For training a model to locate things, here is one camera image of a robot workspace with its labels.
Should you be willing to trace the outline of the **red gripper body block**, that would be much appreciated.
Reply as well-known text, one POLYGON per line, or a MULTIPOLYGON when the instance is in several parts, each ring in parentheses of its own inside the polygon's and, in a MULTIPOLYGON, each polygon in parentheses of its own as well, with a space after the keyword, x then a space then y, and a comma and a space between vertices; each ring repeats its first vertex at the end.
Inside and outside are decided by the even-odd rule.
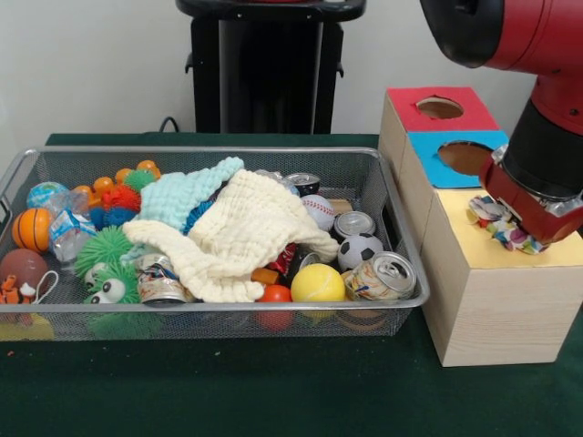
POLYGON ((521 228, 541 244, 565 239, 582 227, 582 198, 549 200, 531 194, 502 167, 507 145, 487 153, 480 165, 481 186, 497 203, 505 206, 521 228))

